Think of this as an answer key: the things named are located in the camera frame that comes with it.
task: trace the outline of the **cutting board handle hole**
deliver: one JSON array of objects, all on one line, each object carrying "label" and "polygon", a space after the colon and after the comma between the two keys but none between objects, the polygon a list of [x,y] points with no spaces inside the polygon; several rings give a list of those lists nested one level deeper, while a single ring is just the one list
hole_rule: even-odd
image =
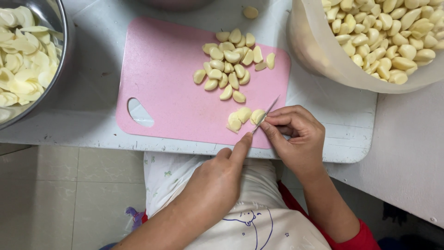
[{"label": "cutting board handle hole", "polygon": [[154,119],[136,98],[128,100],[128,112],[138,124],[149,128],[154,126]]}]

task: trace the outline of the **person's left hand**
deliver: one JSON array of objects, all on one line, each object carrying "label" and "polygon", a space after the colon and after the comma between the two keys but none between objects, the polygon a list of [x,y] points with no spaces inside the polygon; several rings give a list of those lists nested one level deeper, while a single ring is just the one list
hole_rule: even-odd
[{"label": "person's left hand", "polygon": [[172,203],[192,209],[187,212],[196,213],[192,217],[202,220],[205,230],[221,221],[239,199],[242,165],[252,140],[253,135],[248,132],[233,151],[224,148],[198,167]]}]

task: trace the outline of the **hand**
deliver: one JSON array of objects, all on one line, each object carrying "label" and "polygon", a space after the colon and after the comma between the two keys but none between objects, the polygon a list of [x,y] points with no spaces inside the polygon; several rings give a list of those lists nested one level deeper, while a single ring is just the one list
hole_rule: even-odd
[{"label": "hand", "polygon": [[253,135],[247,133],[233,151],[224,148],[215,158],[198,167],[174,202],[189,204],[196,219],[210,227],[221,221],[240,196],[242,165]]},{"label": "hand", "polygon": [[[324,169],[322,149],[325,128],[302,106],[289,106],[270,112],[261,128],[284,164],[301,182],[307,178],[315,178],[320,168]],[[282,134],[291,138],[286,140]]]}]

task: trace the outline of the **white table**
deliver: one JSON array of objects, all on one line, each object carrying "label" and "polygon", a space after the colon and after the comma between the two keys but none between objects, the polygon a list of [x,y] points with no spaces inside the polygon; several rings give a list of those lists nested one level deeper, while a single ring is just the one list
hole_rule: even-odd
[{"label": "white table", "polygon": [[[126,29],[138,16],[209,31],[239,27],[257,42],[282,48],[290,0],[217,0],[189,13],[166,13],[128,0],[65,0],[77,25],[75,73],[54,109],[0,131],[0,142],[133,149],[214,155],[227,145],[126,134],[115,122]],[[260,16],[251,21],[242,6]],[[292,61],[286,105],[302,105],[326,127],[324,161],[352,163],[368,153],[377,94],[308,74]],[[272,149],[251,149],[249,157],[276,158]]]}]

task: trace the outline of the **tile floor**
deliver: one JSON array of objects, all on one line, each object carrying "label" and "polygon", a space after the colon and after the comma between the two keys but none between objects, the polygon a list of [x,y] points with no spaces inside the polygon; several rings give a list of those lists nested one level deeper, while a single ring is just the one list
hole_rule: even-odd
[{"label": "tile floor", "polygon": [[[0,157],[0,246],[96,250],[119,241],[132,225],[125,209],[144,210],[142,161],[142,152],[56,146]],[[282,171],[283,183],[304,207],[300,183],[287,168]],[[376,238],[412,232],[413,223],[399,227],[381,220],[381,200],[334,182]]]}]

